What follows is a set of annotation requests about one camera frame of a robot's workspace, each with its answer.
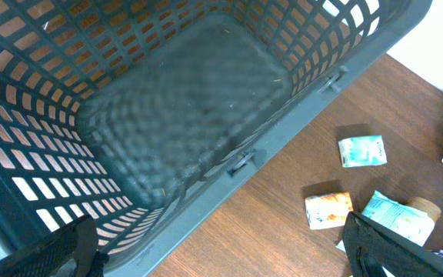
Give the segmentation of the white green cosmetic tube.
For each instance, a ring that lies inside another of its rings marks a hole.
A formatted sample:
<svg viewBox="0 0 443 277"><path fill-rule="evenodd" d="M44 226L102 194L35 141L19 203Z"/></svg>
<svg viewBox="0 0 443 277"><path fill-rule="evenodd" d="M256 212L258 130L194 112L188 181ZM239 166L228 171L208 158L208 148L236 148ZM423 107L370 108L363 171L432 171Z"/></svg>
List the white green cosmetic tube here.
<svg viewBox="0 0 443 277"><path fill-rule="evenodd" d="M441 209L433 202L421 197L411 197L407 200L406 205L414 209L426 212L433 222L437 222L441 217Z"/></svg>

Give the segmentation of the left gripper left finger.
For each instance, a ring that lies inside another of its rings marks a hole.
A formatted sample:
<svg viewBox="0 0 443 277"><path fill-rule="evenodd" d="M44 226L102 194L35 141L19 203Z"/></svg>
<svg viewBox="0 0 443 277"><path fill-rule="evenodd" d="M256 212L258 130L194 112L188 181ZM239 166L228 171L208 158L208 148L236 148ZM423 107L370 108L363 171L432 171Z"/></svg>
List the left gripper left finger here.
<svg viewBox="0 0 443 277"><path fill-rule="evenodd" d="M1 259L0 276L103 276L109 255L98 250L94 231L94 219L83 215Z"/></svg>

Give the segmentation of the teal wet wipes pack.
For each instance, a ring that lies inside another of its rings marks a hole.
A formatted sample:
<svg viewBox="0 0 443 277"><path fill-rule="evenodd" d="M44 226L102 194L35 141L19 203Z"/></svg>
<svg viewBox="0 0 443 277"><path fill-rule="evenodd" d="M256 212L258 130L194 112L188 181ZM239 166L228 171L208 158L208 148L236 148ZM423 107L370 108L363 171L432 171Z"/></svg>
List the teal wet wipes pack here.
<svg viewBox="0 0 443 277"><path fill-rule="evenodd" d="M374 192L362 215L420 246L426 243L436 223L426 212L402 205L379 191Z"/></svg>

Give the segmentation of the small teal tissue packet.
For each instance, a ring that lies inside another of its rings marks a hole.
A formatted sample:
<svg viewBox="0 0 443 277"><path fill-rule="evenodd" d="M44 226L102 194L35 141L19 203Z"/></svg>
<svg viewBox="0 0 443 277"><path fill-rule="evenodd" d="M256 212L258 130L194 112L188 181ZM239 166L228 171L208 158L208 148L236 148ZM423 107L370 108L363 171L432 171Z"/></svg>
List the small teal tissue packet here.
<svg viewBox="0 0 443 277"><path fill-rule="evenodd" d="M377 166L387 163L381 135L344 138L338 142L343 168Z"/></svg>

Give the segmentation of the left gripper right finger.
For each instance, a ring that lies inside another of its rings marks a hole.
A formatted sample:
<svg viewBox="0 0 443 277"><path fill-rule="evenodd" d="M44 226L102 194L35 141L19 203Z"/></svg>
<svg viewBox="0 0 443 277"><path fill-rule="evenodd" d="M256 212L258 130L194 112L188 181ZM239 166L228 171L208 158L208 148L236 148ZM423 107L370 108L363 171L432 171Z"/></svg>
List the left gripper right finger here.
<svg viewBox="0 0 443 277"><path fill-rule="evenodd" d="M358 212L349 212L342 241L354 277L440 276L443 258Z"/></svg>

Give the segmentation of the orange small box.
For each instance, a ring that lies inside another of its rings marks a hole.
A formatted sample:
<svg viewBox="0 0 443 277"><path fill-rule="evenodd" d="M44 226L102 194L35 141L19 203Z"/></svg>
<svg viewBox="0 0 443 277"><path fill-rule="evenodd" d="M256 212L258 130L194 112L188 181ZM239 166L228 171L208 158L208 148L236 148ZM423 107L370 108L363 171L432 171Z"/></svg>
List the orange small box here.
<svg viewBox="0 0 443 277"><path fill-rule="evenodd" d="M309 196L305 199L305 211L311 230L341 227L353 211L351 196L348 192Z"/></svg>

